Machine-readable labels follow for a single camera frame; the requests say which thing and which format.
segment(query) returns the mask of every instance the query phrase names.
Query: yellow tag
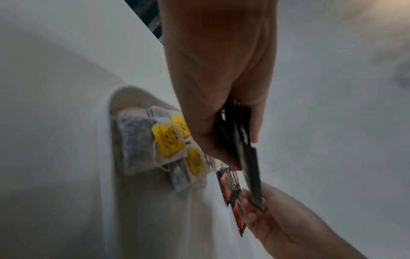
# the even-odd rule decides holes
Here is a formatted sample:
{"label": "yellow tag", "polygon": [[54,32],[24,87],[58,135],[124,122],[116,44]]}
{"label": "yellow tag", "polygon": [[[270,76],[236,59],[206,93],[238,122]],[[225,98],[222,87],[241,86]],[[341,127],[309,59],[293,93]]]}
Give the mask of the yellow tag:
{"label": "yellow tag", "polygon": [[152,127],[161,153],[170,156],[185,148],[185,143],[178,140],[173,124],[157,124]]}
{"label": "yellow tag", "polygon": [[172,116],[172,122],[175,125],[177,125],[178,128],[181,130],[183,137],[188,137],[191,135],[191,133],[189,132],[187,123],[185,122],[184,116],[181,116],[181,115]]}
{"label": "yellow tag", "polygon": [[188,156],[185,160],[193,175],[198,176],[205,171],[205,165],[202,163],[201,151],[199,149],[194,148],[188,151]]}

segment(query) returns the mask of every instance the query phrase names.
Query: yellow label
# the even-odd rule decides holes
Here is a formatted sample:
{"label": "yellow label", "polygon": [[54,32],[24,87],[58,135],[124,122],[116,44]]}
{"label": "yellow label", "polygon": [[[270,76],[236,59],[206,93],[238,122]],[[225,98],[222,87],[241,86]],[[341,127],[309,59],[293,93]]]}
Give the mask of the yellow label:
{"label": "yellow label", "polygon": [[184,116],[181,116],[181,115],[172,116],[172,122],[175,125],[177,125],[178,128],[181,130],[183,137],[188,137],[191,135],[191,133],[189,132],[187,123],[185,122]]}
{"label": "yellow label", "polygon": [[173,124],[157,124],[152,127],[152,133],[158,143],[161,153],[170,156],[185,148],[185,143],[178,140]]}
{"label": "yellow label", "polygon": [[188,163],[189,170],[193,175],[200,175],[205,171],[205,165],[201,159],[201,151],[197,148],[188,151],[188,156],[185,159]]}

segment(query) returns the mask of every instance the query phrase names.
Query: hand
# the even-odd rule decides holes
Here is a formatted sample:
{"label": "hand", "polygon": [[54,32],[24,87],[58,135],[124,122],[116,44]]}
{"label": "hand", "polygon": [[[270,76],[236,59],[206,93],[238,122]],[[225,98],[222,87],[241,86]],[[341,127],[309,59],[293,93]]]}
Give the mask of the hand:
{"label": "hand", "polygon": [[241,195],[247,227],[273,258],[365,258],[313,211],[278,189],[262,184],[265,212],[249,202],[248,191]]}
{"label": "hand", "polygon": [[165,54],[176,96],[203,151],[240,168],[213,135],[231,96],[251,108],[258,142],[276,54],[277,0],[160,0]]}

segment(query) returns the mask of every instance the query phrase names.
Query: floor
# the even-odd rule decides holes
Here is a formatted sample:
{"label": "floor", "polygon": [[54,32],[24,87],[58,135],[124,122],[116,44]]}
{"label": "floor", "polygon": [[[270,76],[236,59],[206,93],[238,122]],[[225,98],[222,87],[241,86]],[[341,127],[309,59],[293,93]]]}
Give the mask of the floor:
{"label": "floor", "polygon": [[410,2],[284,0],[262,180],[369,258],[410,258]]}

